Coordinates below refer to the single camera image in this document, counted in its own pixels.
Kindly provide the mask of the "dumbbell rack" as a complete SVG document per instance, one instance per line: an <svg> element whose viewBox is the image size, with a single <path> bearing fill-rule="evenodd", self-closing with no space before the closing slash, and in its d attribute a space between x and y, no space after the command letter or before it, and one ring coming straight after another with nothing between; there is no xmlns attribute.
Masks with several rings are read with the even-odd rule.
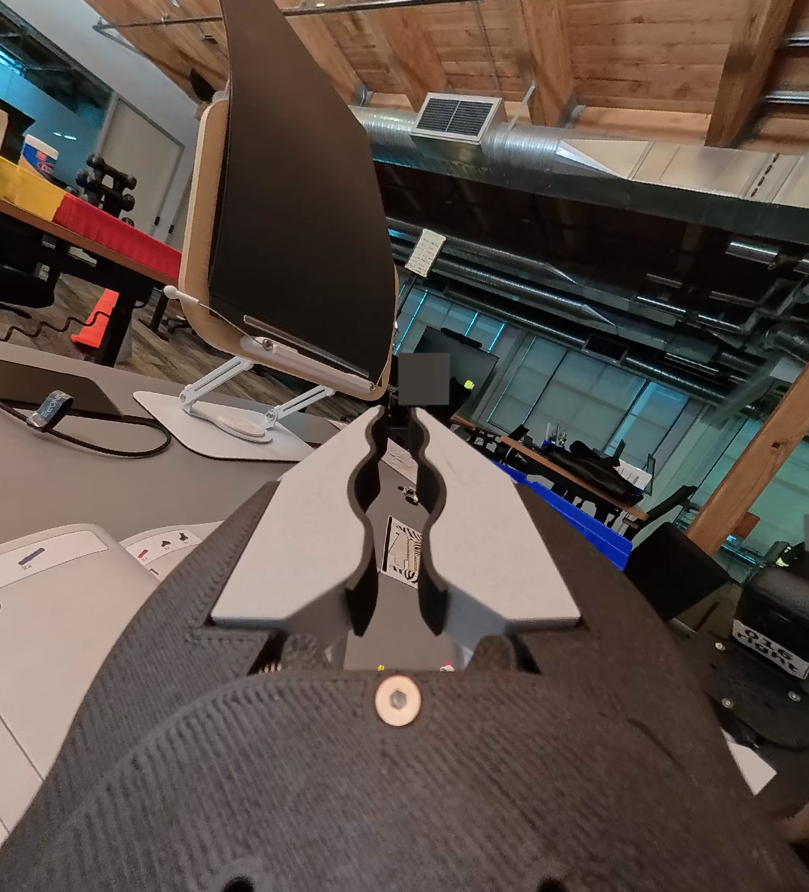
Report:
<svg viewBox="0 0 809 892"><path fill-rule="evenodd" d="M118 170L95 152L87 156L85 168L76 174L78 194L89 205L132 227L135 227L131 218L135 208L132 192L137 184L135 175Z"/></svg>

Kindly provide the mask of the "large black monitor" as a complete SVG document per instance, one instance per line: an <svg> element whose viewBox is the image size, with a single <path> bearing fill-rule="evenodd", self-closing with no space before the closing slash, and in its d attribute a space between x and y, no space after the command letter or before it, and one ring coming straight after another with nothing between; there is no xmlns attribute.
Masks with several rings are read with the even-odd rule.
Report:
<svg viewBox="0 0 809 892"><path fill-rule="evenodd" d="M412 353L444 353L449 357L448 403L445 407L427 407L434 418L446 425L455 416L466 418L478 407L498 363L497 356L483 350L480 341L450 328L427 327Z"/></svg>

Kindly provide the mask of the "zebra striped sticker sheet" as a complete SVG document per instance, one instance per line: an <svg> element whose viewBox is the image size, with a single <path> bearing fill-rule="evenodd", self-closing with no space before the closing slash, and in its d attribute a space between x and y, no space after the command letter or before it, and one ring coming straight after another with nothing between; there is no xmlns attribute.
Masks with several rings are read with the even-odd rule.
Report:
<svg viewBox="0 0 809 892"><path fill-rule="evenodd" d="M389 516L379 571L412 589L418 589L421 565L421 532Z"/></svg>

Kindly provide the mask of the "wooden post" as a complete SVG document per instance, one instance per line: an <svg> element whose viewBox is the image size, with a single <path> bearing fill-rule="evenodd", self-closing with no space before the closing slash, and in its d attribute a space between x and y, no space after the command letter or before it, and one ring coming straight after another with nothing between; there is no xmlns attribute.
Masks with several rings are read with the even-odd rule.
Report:
<svg viewBox="0 0 809 892"><path fill-rule="evenodd" d="M687 538L716 555L808 432L809 362L701 506Z"/></svg>

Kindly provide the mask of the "metal ventilation duct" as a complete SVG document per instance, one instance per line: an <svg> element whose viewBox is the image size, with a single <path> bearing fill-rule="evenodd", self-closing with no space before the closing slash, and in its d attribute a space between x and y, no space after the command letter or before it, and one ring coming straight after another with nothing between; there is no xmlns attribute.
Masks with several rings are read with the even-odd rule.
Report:
<svg viewBox="0 0 809 892"><path fill-rule="evenodd" d="M809 247L809 159L492 124L480 144L414 133L415 114L350 106L376 162Z"/></svg>

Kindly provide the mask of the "lego instruction booklet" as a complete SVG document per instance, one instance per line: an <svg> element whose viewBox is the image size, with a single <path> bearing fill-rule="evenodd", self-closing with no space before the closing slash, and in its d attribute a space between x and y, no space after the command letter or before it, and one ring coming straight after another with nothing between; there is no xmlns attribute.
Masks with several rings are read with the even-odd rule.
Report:
<svg viewBox="0 0 809 892"><path fill-rule="evenodd" d="M95 525L65 525L0 544L0 848L121 632L219 525L122 541Z"/></svg>

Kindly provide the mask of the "person's right hand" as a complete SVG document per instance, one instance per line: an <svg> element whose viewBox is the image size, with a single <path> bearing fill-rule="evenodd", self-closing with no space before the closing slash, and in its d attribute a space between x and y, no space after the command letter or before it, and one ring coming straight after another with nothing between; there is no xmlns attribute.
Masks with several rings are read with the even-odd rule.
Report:
<svg viewBox="0 0 809 892"><path fill-rule="evenodd" d="M780 837L809 863L809 802L796 813L773 819Z"/></svg>

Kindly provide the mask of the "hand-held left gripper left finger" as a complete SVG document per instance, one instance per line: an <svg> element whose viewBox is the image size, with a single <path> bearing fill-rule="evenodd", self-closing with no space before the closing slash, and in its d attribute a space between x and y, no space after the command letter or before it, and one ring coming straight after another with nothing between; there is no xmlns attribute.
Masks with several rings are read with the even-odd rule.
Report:
<svg viewBox="0 0 809 892"><path fill-rule="evenodd" d="M369 507L386 410L371 407L278 481L213 606L218 627L303 633L321 649L364 637L378 602Z"/></svg>

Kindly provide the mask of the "black bag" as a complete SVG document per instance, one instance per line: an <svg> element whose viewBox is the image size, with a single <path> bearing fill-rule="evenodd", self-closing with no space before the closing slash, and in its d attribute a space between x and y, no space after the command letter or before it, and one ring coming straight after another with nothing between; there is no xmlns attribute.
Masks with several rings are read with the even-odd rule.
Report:
<svg viewBox="0 0 809 892"><path fill-rule="evenodd" d="M584 485L595 486L606 497L615 498L629 506L638 504L644 497L641 488L619 473L618 463L613 457L599 453L581 440L575 440L567 447L552 442L545 443L541 455L576 474Z"/></svg>

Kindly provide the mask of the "yellow plastic bin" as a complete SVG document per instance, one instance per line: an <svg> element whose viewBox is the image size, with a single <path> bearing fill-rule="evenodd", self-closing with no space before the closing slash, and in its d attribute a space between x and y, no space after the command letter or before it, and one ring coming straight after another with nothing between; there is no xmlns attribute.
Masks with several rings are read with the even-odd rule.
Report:
<svg viewBox="0 0 809 892"><path fill-rule="evenodd" d="M31 214L52 221L65 192L36 173L0 156L0 199Z"/></svg>

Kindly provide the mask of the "hanging paper note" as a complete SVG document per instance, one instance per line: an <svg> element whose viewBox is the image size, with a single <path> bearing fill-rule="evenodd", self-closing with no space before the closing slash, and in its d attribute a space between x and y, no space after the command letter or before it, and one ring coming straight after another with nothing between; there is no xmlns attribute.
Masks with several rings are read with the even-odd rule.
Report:
<svg viewBox="0 0 809 892"><path fill-rule="evenodd" d="M422 229L404 269L413 275L427 278L444 248L446 236L431 229Z"/></svg>

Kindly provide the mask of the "orange cone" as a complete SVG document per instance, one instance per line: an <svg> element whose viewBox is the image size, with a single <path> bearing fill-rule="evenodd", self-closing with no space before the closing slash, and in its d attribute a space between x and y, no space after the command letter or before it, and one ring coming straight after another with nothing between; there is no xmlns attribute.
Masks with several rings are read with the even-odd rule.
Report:
<svg viewBox="0 0 809 892"><path fill-rule="evenodd" d="M81 348L97 351L104 339L118 296L118 292L104 290L85 324L78 333L71 335L71 341Z"/></svg>

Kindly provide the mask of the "white tub blue label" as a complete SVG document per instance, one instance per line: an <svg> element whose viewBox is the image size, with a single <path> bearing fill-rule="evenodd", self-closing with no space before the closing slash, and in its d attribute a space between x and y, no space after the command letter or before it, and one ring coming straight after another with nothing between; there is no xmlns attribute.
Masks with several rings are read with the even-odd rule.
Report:
<svg viewBox="0 0 809 892"><path fill-rule="evenodd" d="M24 136L18 161L21 170L34 173L50 182L58 160L58 150L31 135Z"/></svg>

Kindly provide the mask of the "white vent grille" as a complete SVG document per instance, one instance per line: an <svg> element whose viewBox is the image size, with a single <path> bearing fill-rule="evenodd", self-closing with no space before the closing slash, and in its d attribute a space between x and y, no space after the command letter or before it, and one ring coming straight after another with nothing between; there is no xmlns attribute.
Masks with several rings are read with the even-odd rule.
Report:
<svg viewBox="0 0 809 892"><path fill-rule="evenodd" d="M430 92L411 127L416 138L480 147L490 131L506 122L498 96Z"/></svg>

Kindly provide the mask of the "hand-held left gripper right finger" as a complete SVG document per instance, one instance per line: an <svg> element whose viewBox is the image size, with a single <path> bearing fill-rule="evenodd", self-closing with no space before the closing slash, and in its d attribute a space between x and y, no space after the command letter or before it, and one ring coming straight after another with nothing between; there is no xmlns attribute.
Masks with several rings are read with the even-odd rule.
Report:
<svg viewBox="0 0 809 892"><path fill-rule="evenodd" d="M465 668L483 639L571 630L577 603L517 485L423 408L411 411L421 534L424 623Z"/></svg>

